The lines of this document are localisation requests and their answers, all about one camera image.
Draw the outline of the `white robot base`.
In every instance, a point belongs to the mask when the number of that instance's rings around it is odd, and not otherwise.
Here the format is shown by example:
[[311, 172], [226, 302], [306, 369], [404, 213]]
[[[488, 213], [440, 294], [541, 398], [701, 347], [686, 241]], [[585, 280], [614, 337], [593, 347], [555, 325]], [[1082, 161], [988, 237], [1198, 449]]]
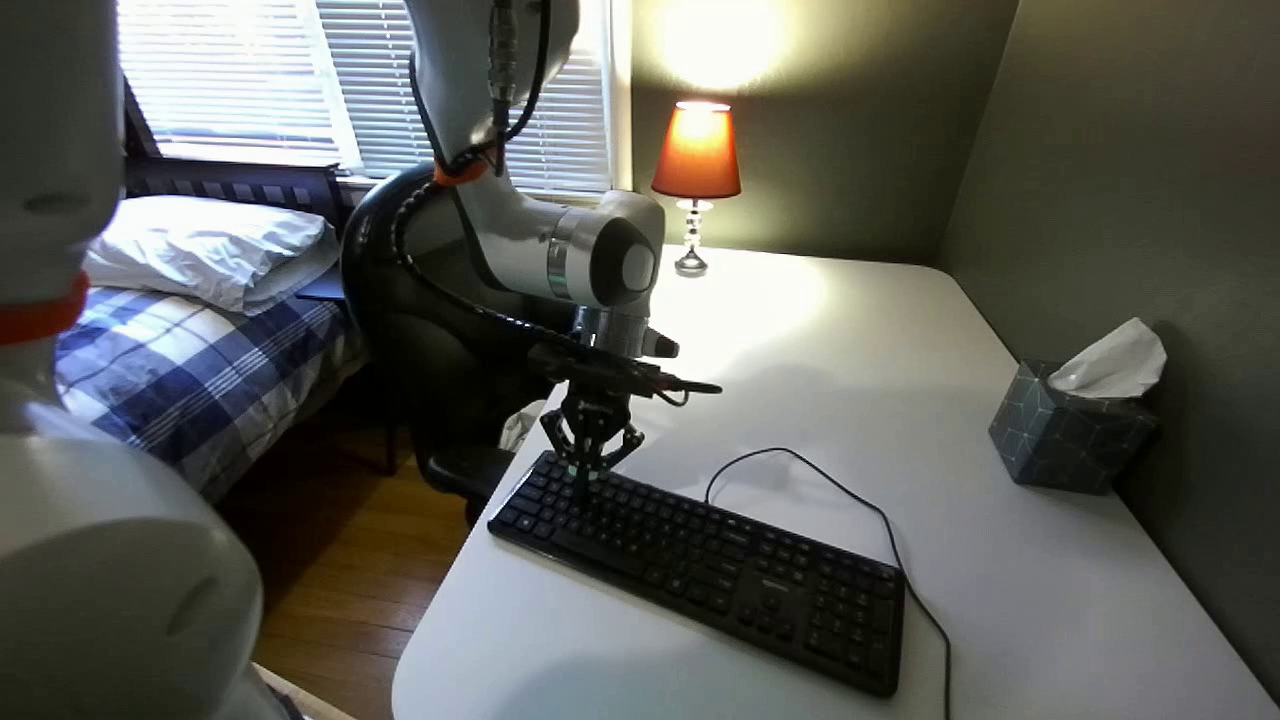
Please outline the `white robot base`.
[[0, 0], [0, 720], [306, 720], [235, 531], [55, 391], [119, 172], [118, 0]]

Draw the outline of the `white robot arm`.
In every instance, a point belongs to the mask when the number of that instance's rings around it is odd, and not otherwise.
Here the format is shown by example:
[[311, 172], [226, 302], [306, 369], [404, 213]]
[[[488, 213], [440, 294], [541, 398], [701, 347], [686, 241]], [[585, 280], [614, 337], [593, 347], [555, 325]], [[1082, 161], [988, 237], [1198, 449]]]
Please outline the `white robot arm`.
[[375, 183], [343, 230], [343, 293], [392, 372], [417, 452], [460, 476], [501, 460], [546, 391], [555, 452], [614, 466], [635, 395], [682, 398], [650, 328], [664, 207], [635, 191], [541, 198], [505, 150], [580, 28], [578, 0], [404, 0], [408, 89], [434, 157]]

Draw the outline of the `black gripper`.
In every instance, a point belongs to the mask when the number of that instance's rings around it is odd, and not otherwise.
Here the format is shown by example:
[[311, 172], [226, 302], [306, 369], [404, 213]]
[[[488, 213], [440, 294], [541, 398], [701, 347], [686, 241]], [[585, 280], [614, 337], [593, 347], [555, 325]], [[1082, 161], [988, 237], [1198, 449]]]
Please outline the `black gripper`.
[[555, 454], [604, 460], [604, 466], [617, 466], [645, 443], [645, 433], [632, 428], [625, 391], [572, 386], [541, 417], [541, 428]]

